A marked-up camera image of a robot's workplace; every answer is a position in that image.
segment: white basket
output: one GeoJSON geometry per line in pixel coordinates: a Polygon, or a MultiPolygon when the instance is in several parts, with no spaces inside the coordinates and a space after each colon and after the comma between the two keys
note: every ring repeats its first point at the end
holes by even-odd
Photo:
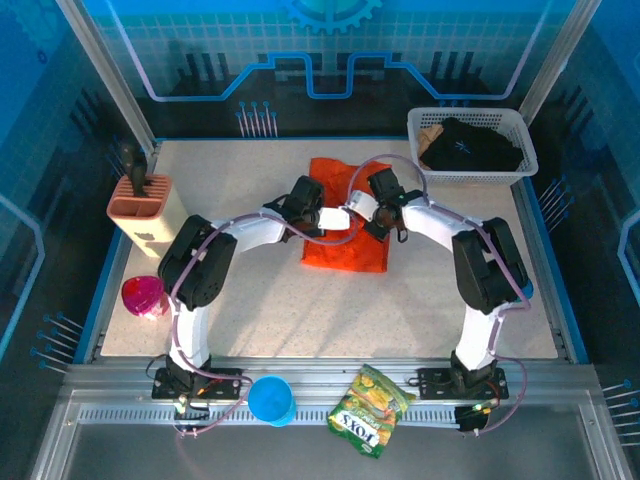
{"type": "Polygon", "coordinates": [[[522,116],[509,108],[414,108],[409,111],[407,130],[411,145],[411,158],[418,161],[418,133],[421,128],[441,123],[445,118],[455,117],[461,122],[475,127],[489,127],[509,139],[522,150],[524,159],[515,172],[448,172],[422,171],[429,183],[475,183],[511,185],[522,177],[530,177],[538,172],[538,159],[531,137],[522,116]]]}

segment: red cloth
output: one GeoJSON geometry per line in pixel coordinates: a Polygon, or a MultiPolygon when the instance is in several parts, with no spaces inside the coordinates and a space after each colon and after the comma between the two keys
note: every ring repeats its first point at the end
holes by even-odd
{"type": "MultiPolygon", "coordinates": [[[[345,165],[333,158],[312,158],[309,176],[318,180],[325,188],[326,207],[339,207],[347,200],[347,189],[357,167],[345,165]]],[[[371,193],[367,178],[380,170],[389,168],[378,162],[367,165],[358,175],[353,189],[371,193]]],[[[351,272],[384,273],[389,258],[389,239],[379,242],[363,230],[364,220],[358,218],[358,233],[349,243],[337,246],[304,243],[302,263],[314,267],[334,268],[351,272]]],[[[323,240],[339,240],[348,235],[344,231],[327,231],[323,240]]]]}

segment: black fabric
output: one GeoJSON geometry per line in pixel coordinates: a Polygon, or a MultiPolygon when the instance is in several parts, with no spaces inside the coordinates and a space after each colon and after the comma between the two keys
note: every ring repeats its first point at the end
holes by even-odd
{"type": "Polygon", "coordinates": [[[515,172],[522,150],[488,127],[473,127],[453,117],[443,120],[444,131],[422,154],[432,170],[515,172]]]}

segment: speckled tabletop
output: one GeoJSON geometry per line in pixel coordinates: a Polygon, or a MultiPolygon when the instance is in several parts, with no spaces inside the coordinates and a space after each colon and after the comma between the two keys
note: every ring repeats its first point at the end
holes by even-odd
{"type": "MultiPolygon", "coordinates": [[[[162,145],[156,173],[168,174],[190,214],[207,219],[254,211],[290,191],[313,157],[359,164],[379,153],[409,155],[406,141],[279,140],[171,141],[162,145]]],[[[412,171],[394,162],[405,188],[412,171]]],[[[461,213],[507,220],[537,281],[507,186],[432,186],[430,195],[461,213]]],[[[358,274],[300,264],[303,242],[267,245],[233,259],[224,289],[209,307],[214,355],[302,357],[448,357],[456,346],[464,303],[453,257],[417,234],[393,240],[385,274],[358,274]]],[[[131,248],[123,281],[155,274],[158,260],[131,248]]],[[[101,354],[152,356],[168,351],[170,319],[130,315],[116,300],[101,354]]],[[[507,318],[499,353],[557,356],[540,295],[527,313],[507,318]]]]}

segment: snack bag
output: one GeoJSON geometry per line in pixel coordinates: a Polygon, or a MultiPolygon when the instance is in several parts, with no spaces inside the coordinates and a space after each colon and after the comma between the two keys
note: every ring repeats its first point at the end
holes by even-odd
{"type": "Polygon", "coordinates": [[[360,369],[340,403],[329,414],[329,429],[363,455],[379,458],[396,423],[415,395],[402,391],[373,367],[360,369]]]}

